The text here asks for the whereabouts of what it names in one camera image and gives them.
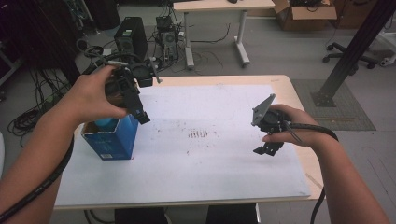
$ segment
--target white table leg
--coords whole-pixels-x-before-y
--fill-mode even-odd
[[[188,69],[193,69],[194,68],[194,59],[192,58],[192,49],[191,49],[191,42],[190,42],[190,28],[188,25],[188,17],[189,13],[185,12],[184,13],[184,35],[185,35],[185,41],[186,41],[186,63],[187,63],[187,68]]]
[[[239,22],[239,33],[238,33],[238,36],[235,37],[235,44],[238,48],[239,54],[241,55],[243,67],[245,67],[247,64],[250,64],[250,59],[248,58],[247,52],[245,51],[245,47],[242,43],[247,14],[248,14],[248,12],[246,10],[243,10],[241,12],[241,19]]]

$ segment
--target background table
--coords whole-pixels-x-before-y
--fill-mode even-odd
[[[241,55],[242,66],[249,64],[250,60],[242,43],[248,10],[274,8],[274,6],[271,0],[238,0],[236,4],[230,3],[227,0],[200,0],[174,3],[175,11],[184,12],[187,67],[190,69],[194,67],[189,31],[190,25],[213,24],[215,22],[239,22],[239,32],[238,36],[235,37],[235,44]]]
[[[301,155],[302,161],[311,166],[309,170],[306,165],[301,169],[292,145],[285,145],[274,157],[251,152],[262,145],[263,133],[250,125],[251,108],[258,100],[273,91],[279,103],[301,107],[286,76],[164,77],[160,86],[141,89],[151,122],[139,127],[132,160],[101,161],[77,133],[75,152],[64,171],[55,209],[258,203],[318,197],[321,176],[310,149]],[[180,102],[175,101],[176,96],[166,99],[158,94],[169,96],[168,91],[173,90],[191,100]],[[207,97],[202,90],[211,95]],[[224,102],[214,104],[218,96],[213,91],[226,96],[221,98]],[[233,106],[246,102],[238,99],[254,105],[241,112],[245,106]],[[231,116],[224,112],[221,118],[213,110],[205,119],[185,119],[186,124],[183,114],[172,120],[173,113],[169,113],[181,110],[189,114],[201,108],[198,114],[204,114],[218,105],[220,109],[216,110],[220,111],[234,108]],[[211,127],[219,118],[237,127],[224,129],[230,124],[223,120],[223,125],[218,125],[222,128]],[[185,138],[175,136],[176,132],[184,132]],[[190,149],[184,148],[189,143],[186,141],[191,141]]]

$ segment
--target blue cardboard box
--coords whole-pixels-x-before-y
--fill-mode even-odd
[[[130,160],[138,121],[128,115],[112,132],[101,132],[94,122],[84,124],[81,135],[103,161]]]

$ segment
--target gray floor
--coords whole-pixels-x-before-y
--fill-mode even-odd
[[[128,15],[129,9],[122,9]],[[147,35],[153,27],[147,24]],[[195,40],[215,40],[226,33],[225,25],[199,26],[191,29]],[[210,75],[287,75],[292,79],[326,79],[337,60],[323,63],[328,42],[337,41],[347,45],[355,30],[334,30],[328,25],[318,32],[284,32],[274,19],[250,18],[247,20],[244,43],[251,64],[242,68],[239,56],[233,47],[237,24],[232,24],[230,34],[217,44],[194,43],[196,61],[194,71],[185,70],[184,61],[160,73],[161,76],[210,76]],[[111,40],[114,30],[90,35],[93,45],[103,45]],[[149,53],[153,52],[150,43]],[[374,42],[370,52],[382,59],[389,52],[380,43]],[[76,63],[83,71],[89,60],[78,56]],[[395,64],[387,67],[365,68],[361,63],[358,72],[346,79],[361,107],[374,124],[374,132],[336,132],[340,141],[363,179],[384,207],[392,223],[396,223],[396,73]],[[7,132],[7,125],[20,113],[35,105],[34,85],[21,69],[1,87],[7,92],[7,100],[0,103],[0,131],[5,137],[5,170],[16,159],[21,148],[19,138]],[[260,203],[262,223],[307,223],[315,202]],[[191,207],[174,208],[169,216],[174,223],[198,223]],[[112,219],[111,210],[97,210],[99,217]],[[51,223],[87,223],[82,211],[55,211]],[[322,205],[317,223],[330,223],[326,204]]]

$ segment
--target forearm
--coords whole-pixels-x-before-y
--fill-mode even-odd
[[[312,148],[318,156],[332,223],[389,223],[343,147],[322,135]]]
[[[35,126],[21,155],[0,181],[0,213],[38,187],[59,165],[77,128],[76,123],[63,116],[67,115],[51,110]],[[47,195],[48,192],[40,200],[54,201],[56,194]]]

